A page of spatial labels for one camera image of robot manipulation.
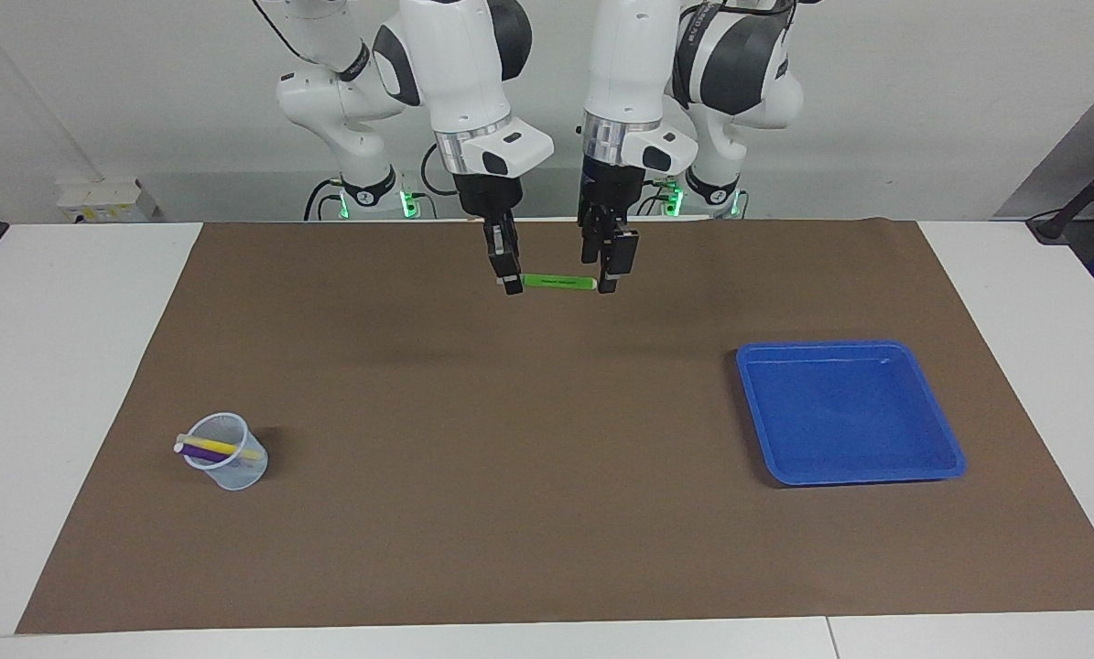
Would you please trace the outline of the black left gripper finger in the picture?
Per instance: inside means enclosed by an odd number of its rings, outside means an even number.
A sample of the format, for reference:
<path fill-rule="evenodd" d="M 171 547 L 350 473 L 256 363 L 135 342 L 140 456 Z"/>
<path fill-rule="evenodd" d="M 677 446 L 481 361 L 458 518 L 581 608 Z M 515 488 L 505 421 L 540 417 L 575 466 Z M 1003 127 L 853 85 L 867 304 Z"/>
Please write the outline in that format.
<path fill-rule="evenodd" d="M 597 280 L 597 291 L 601 294 L 616 292 L 622 275 L 631 274 L 638 244 L 639 233 L 632 229 L 616 229 L 612 238 L 601 243 L 601 270 Z"/>
<path fill-rule="evenodd" d="M 613 241 L 612 209 L 585 209 L 579 215 L 581 230 L 580 261 L 583 264 L 608 262 Z"/>

